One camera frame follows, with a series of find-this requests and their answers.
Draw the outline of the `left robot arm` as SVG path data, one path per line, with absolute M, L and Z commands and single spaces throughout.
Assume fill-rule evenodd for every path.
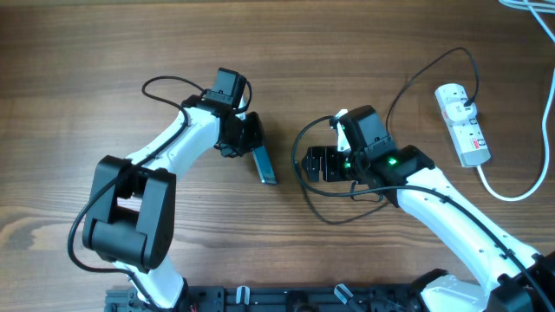
M 127 275 L 132 288 L 108 291 L 107 311 L 222 310 L 223 291 L 190 289 L 168 256 L 176 186 L 211 148 L 225 158 L 252 153 L 262 183 L 276 184 L 261 120 L 243 96 L 251 91 L 243 75 L 219 68 L 213 86 L 178 104 L 174 122 L 151 143 L 98 163 L 89 201 L 70 229 L 68 254 L 82 270 L 90 269 L 75 256 L 81 226 L 84 247 L 112 263 L 111 272 Z

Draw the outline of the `turquoise Galaxy S25 smartphone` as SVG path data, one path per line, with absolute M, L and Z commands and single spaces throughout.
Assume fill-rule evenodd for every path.
M 278 182 L 265 146 L 255 148 L 252 154 L 261 182 L 266 185 L 276 185 Z

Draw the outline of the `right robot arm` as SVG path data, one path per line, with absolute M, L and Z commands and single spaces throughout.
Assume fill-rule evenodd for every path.
M 442 170 L 415 146 L 397 148 L 371 106 L 326 119 L 334 146 L 313 146 L 292 165 L 303 191 L 312 183 L 356 181 L 366 193 L 425 224 L 472 272 L 475 284 L 445 270 L 414 283 L 426 311 L 552 311 L 554 257 L 512 237 L 462 196 Z

